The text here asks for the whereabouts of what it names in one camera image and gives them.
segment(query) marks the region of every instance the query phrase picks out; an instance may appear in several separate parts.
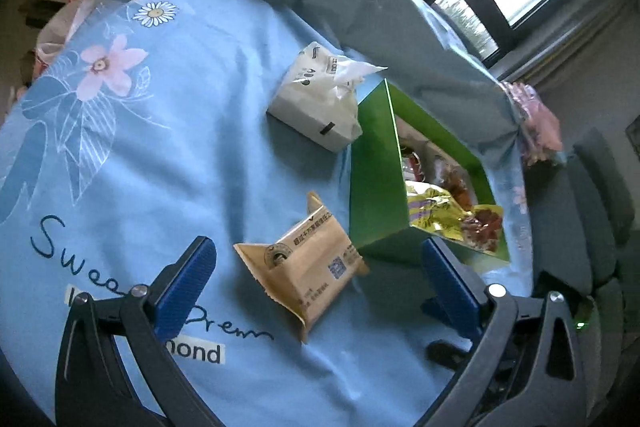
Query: round logo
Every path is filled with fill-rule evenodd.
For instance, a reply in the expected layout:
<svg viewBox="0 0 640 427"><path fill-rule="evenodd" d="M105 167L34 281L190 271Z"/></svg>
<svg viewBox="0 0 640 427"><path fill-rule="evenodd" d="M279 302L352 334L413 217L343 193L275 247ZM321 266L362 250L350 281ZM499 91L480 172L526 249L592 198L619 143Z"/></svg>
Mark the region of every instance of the round logo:
<svg viewBox="0 0 640 427"><path fill-rule="evenodd" d="M293 253L284 243L276 243L264 250L264 262L272 268L286 261Z"/></svg>

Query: gray sofa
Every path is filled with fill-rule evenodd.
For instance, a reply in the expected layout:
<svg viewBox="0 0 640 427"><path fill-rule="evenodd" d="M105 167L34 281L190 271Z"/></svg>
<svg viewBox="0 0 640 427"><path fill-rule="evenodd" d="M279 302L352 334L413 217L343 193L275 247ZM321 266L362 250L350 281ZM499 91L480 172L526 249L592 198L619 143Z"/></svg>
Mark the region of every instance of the gray sofa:
<svg viewBox="0 0 640 427"><path fill-rule="evenodd" d="M594 421L640 355L640 232L605 139L590 130L564 166L526 172L536 293L568 298L578 329Z"/></svg>

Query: pink flower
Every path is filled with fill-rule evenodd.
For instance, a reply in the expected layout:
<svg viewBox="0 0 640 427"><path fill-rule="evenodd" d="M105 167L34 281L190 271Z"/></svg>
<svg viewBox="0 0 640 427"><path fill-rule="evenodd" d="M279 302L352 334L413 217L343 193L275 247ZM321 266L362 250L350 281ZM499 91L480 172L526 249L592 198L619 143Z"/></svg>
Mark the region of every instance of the pink flower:
<svg viewBox="0 0 640 427"><path fill-rule="evenodd" d="M142 62L148 53L139 48L124 49L127 37L118 35L111 45L109 53L102 46L85 49L80 57L91 64L85 71L86 76L78 84L76 96L86 102L98 94L102 83L107 84L118 96L127 96L131 90L131 77L125 73Z"/></svg>

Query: blue gripper pad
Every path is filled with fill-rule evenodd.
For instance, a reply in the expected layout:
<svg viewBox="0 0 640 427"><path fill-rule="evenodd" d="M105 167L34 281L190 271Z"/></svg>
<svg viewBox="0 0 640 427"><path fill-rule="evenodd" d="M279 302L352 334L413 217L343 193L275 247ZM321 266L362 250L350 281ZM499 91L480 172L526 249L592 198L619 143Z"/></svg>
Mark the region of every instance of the blue gripper pad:
<svg viewBox="0 0 640 427"><path fill-rule="evenodd" d="M161 342L178 336L215 267L213 241L198 236L177 263L156 278L152 293L158 286L161 294L154 306L154 333Z"/></svg>
<svg viewBox="0 0 640 427"><path fill-rule="evenodd" d="M442 240L427 239L422 244L422 269L436 292L436 302L448 317L449 325L461 337L475 341L482 336L480 304L442 253L442 248L447 248L453 257ZM427 301L422 310L438 319L441 314L433 313L434 304L433 300Z"/></svg>

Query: qr code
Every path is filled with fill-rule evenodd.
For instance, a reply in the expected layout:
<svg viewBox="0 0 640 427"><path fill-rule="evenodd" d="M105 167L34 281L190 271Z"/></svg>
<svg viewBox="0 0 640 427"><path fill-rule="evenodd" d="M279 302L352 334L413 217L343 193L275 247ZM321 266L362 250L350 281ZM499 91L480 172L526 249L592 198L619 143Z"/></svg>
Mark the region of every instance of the qr code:
<svg viewBox="0 0 640 427"><path fill-rule="evenodd" d="M342 277L342 274L347 271L347 267L342 262L342 259L336 257L333 261L331 261L329 270L336 279L340 279L340 277Z"/></svg>

